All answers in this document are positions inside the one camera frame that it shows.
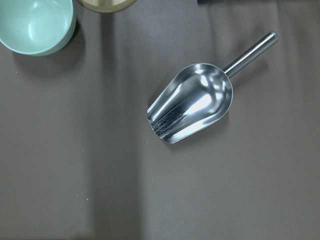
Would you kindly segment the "round wooden stand base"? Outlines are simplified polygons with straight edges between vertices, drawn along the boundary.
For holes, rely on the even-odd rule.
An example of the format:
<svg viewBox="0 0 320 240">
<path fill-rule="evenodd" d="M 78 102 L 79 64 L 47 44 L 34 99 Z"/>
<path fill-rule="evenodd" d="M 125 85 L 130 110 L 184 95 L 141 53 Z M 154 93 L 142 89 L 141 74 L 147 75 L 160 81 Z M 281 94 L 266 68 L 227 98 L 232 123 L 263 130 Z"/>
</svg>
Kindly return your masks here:
<svg viewBox="0 0 320 240">
<path fill-rule="evenodd" d="M 95 12 L 113 13 L 128 8 L 136 0 L 78 0 L 78 2 Z"/>
</svg>

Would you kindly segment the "steel scoop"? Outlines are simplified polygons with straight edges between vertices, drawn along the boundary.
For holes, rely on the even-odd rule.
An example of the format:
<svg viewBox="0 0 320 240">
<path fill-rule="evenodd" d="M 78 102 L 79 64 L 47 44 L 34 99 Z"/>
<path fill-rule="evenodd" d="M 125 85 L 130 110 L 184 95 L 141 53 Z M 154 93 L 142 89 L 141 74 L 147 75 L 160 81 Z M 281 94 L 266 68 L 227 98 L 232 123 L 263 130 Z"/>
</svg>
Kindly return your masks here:
<svg viewBox="0 0 320 240">
<path fill-rule="evenodd" d="M 224 69 L 210 63 L 185 67 L 147 109 L 151 129 L 174 144 L 222 119 L 233 101 L 231 78 L 278 39 L 269 32 Z"/>
</svg>

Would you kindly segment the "mint green bowl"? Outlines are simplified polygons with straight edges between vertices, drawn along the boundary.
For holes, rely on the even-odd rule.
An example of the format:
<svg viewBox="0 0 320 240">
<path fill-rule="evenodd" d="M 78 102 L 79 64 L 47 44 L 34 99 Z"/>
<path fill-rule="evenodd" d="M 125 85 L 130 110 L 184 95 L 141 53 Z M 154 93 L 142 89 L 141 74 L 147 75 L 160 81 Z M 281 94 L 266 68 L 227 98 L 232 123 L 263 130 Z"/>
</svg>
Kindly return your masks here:
<svg viewBox="0 0 320 240">
<path fill-rule="evenodd" d="M 76 28 L 71 0 L 2 0 L 0 42 L 13 52 L 47 56 L 61 50 Z"/>
</svg>

